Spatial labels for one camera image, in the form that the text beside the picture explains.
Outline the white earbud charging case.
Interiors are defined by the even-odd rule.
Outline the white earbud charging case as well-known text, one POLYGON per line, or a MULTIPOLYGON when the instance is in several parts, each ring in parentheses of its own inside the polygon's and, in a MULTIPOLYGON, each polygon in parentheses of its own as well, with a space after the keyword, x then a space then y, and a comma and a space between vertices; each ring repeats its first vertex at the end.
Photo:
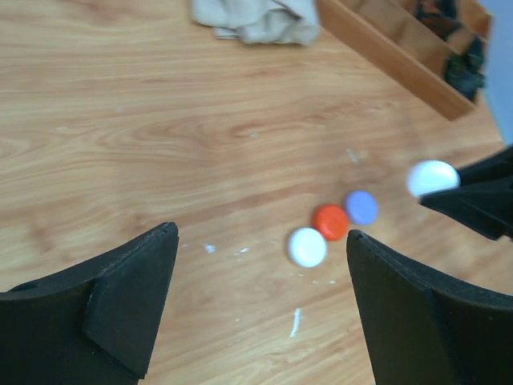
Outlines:
POLYGON ((316 229, 295 229, 289 236, 287 249, 294 263, 304 268, 320 265, 328 253, 327 241, 316 229))

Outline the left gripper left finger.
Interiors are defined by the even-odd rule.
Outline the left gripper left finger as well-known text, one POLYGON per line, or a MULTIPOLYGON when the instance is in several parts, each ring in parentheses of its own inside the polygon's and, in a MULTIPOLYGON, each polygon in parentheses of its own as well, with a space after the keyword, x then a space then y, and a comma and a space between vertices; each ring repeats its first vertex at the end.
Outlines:
POLYGON ((179 231, 127 243, 1 295, 4 384, 136 384, 167 301, 179 231))

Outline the dark rolled sock bottom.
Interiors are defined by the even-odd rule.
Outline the dark rolled sock bottom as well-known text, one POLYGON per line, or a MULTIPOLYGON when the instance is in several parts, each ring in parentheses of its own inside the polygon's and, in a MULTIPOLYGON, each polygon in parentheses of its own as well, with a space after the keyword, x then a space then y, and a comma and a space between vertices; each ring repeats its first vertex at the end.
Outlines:
POLYGON ((448 56, 443 78, 462 96, 474 102, 478 90, 485 86, 486 76, 482 73, 484 63, 483 41, 475 36, 462 54, 448 56))

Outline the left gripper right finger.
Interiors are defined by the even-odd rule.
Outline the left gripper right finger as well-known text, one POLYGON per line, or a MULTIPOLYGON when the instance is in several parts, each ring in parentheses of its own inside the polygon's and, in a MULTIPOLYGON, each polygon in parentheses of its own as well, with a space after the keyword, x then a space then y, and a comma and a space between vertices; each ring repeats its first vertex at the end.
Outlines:
POLYGON ((406 257, 361 230, 347 262, 377 384, 510 384, 512 297, 406 257))

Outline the purple round case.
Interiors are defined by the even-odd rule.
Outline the purple round case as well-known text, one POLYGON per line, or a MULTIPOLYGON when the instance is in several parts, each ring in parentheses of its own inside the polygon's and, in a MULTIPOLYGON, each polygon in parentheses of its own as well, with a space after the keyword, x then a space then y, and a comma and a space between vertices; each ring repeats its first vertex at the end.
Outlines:
POLYGON ((367 191, 355 190, 345 198, 345 210, 356 225, 370 225, 378 217, 378 202, 367 191))

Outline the dark rolled sock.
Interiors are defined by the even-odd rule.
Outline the dark rolled sock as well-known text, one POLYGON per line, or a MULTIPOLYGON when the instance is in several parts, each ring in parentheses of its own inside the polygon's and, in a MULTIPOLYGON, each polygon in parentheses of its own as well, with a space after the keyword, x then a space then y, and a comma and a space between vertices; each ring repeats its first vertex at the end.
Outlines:
POLYGON ((462 96, 474 102, 478 90, 485 86, 486 76, 482 73, 484 63, 483 41, 475 36, 462 54, 448 56, 443 78, 462 96))
POLYGON ((415 17, 444 41, 462 27, 455 0, 419 0, 415 17))

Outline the wooden compartment tray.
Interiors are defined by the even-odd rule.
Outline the wooden compartment tray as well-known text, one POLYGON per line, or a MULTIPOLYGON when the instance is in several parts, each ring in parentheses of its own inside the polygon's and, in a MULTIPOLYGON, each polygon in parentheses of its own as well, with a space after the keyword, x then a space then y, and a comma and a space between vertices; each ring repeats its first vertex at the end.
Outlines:
POLYGON ((334 37, 448 120, 477 108, 443 78, 450 54, 462 54, 475 36, 487 44, 493 16, 478 1, 456 1, 462 27, 444 41, 419 22, 418 1, 319 1, 321 25, 334 37))

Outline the dark rolled sock middle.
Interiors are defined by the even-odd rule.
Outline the dark rolled sock middle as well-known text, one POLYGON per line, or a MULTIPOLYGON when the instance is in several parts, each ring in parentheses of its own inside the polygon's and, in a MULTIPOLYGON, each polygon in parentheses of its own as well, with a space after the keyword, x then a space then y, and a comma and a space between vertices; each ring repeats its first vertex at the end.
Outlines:
POLYGON ((462 27, 455 0, 419 0, 415 17, 444 41, 462 27))

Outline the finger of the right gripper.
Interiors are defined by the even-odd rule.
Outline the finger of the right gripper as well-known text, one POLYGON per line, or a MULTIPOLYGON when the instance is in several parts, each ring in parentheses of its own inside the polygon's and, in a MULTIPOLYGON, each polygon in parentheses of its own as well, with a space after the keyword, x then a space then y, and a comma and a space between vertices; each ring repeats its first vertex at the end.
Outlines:
POLYGON ((426 194, 419 204, 492 241, 512 239, 512 188, 455 188, 426 194))
POLYGON ((484 183, 512 176, 512 146, 458 169, 461 185, 484 183))

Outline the orange round case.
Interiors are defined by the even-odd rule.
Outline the orange round case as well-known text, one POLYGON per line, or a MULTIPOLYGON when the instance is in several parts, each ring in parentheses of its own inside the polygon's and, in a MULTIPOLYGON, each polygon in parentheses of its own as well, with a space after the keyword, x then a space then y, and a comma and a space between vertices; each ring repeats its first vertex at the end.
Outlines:
POLYGON ((313 227, 327 241, 338 241, 348 231, 349 218, 338 205, 321 205, 313 213, 313 227))

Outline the white round case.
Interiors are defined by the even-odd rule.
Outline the white round case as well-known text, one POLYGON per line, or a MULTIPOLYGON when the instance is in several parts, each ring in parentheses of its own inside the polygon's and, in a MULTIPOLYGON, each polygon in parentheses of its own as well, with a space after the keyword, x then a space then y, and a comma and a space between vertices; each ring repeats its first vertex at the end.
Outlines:
POLYGON ((460 176, 450 164, 441 160, 424 160, 412 167, 407 178, 406 187, 413 197, 457 188, 460 176))

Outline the beige folded cloth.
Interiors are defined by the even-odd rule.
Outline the beige folded cloth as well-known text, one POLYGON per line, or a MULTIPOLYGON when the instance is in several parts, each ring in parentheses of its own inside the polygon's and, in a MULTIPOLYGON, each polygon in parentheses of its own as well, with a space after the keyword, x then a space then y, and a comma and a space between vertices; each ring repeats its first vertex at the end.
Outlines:
POLYGON ((219 39, 244 44, 314 43, 321 30, 311 0, 193 0, 192 20, 209 26, 219 39))

